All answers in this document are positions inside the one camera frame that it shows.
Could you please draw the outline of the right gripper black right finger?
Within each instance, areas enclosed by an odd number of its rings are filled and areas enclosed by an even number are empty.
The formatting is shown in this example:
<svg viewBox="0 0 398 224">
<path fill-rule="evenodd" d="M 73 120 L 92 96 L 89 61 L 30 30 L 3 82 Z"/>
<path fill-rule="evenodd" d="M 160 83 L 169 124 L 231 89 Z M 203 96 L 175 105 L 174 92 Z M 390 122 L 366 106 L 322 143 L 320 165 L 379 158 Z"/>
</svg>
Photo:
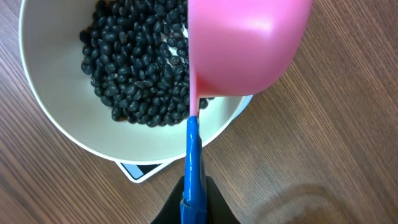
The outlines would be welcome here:
<svg viewBox="0 0 398 224">
<path fill-rule="evenodd" d="M 207 187 L 207 223 L 240 224 L 234 216 L 214 180 L 206 176 Z"/>
</svg>

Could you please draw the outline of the pile of black beans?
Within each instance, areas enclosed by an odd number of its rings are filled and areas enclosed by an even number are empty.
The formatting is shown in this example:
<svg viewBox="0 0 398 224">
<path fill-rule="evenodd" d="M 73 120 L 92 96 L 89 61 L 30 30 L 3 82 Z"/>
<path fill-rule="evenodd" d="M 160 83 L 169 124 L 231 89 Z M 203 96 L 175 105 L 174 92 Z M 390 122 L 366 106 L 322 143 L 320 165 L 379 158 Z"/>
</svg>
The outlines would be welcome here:
<svg viewBox="0 0 398 224">
<path fill-rule="evenodd" d="M 96 1 L 81 69 L 114 121 L 173 126 L 189 117 L 188 2 Z"/>
</svg>

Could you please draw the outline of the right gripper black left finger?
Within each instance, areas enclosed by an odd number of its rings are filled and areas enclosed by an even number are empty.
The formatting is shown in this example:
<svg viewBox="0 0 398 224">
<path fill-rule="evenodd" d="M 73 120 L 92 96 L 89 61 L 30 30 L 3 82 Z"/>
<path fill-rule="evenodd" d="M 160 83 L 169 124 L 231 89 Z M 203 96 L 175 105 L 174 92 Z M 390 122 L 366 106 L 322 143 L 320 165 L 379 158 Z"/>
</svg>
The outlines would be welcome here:
<svg viewBox="0 0 398 224">
<path fill-rule="evenodd" d="M 181 224 L 180 202 L 183 190 L 184 176 L 178 180 L 161 211 L 150 224 Z"/>
</svg>

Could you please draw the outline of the pink scoop blue handle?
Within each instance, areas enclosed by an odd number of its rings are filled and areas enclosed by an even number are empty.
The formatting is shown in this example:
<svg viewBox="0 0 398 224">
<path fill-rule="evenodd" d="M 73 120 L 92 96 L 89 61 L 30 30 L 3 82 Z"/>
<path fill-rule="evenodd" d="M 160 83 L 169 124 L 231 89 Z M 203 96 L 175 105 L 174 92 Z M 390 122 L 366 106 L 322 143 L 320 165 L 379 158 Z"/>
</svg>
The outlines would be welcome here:
<svg viewBox="0 0 398 224">
<path fill-rule="evenodd" d="M 292 61 L 312 0 L 188 0 L 190 116 L 182 223 L 205 223 L 207 192 L 200 98 L 246 96 L 272 85 Z"/>
</svg>

